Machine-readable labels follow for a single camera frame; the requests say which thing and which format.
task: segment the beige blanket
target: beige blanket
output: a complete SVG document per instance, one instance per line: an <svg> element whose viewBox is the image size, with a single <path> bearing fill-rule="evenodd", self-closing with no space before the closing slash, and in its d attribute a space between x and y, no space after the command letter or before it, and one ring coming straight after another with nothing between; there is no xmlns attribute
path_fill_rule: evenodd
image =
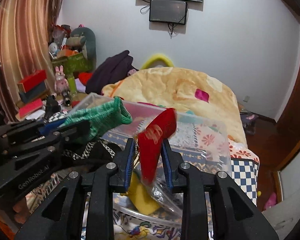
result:
<svg viewBox="0 0 300 240"><path fill-rule="evenodd" d="M209 94L209 102L197 99L200 89ZM177 67L140 70L115 84L106 85L105 96L119 96L132 102L174 107L225 123L229 138L247 145L235 94L219 80L203 72Z"/></svg>

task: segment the clear storage box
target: clear storage box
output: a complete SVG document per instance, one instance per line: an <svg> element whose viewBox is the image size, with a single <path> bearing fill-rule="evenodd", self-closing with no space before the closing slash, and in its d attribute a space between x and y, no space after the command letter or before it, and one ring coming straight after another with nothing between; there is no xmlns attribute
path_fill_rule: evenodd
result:
<svg viewBox="0 0 300 240"><path fill-rule="evenodd" d="M99 106L110 100L113 98L90 93L69 114L79 109ZM120 147L124 147L127 138L141 132L157 115L165 110L162 107L125 100L123 100L123 104L133 118L132 123L114 128L103 136L104 139L117 143ZM169 142L173 151L180 152L184 161L191 163L199 170L209 173L223 170L231 174L227 132L222 122L178 112L177 130ZM159 162L157 177L162 178L162 175L162 164ZM209 207L209 198L207 198L208 215ZM167 214L163 210L158 210L149 216L142 215L138 213L128 197L115 193L114 208L149 222L166 226L181 226L181 218L176 214Z"/></svg>

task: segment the green storage bin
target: green storage bin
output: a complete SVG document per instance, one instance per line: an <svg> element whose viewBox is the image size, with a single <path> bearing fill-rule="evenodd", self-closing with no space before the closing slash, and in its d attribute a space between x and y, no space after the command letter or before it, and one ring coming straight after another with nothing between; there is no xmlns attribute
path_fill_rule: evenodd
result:
<svg viewBox="0 0 300 240"><path fill-rule="evenodd" d="M63 65L63 72L66 75L73 72L88 72L93 69L92 60L85 59L82 52L69 57L53 59L51 62L54 70L56 67Z"/></svg>

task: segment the dark brown floor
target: dark brown floor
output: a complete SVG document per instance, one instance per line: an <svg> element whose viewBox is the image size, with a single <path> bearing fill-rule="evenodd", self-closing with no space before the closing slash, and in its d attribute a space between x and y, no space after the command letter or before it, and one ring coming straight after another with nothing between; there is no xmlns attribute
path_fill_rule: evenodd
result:
<svg viewBox="0 0 300 240"><path fill-rule="evenodd" d="M257 206L260 211L270 197L275 192L274 178L272 171L289 154L296 145L288 136L279 134L274 123L257 119L256 133L246 135L248 148L259 156L260 167L258 174L258 197Z"/></svg>

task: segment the curtain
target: curtain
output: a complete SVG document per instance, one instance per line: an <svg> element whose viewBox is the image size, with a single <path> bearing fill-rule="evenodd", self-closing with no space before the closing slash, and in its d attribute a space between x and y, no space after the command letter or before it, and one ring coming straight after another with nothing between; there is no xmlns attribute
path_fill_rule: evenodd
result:
<svg viewBox="0 0 300 240"><path fill-rule="evenodd" d="M54 74L48 42L62 0L0 0L0 103L9 121L15 120L20 100L17 83L44 69L52 91Z"/></svg>

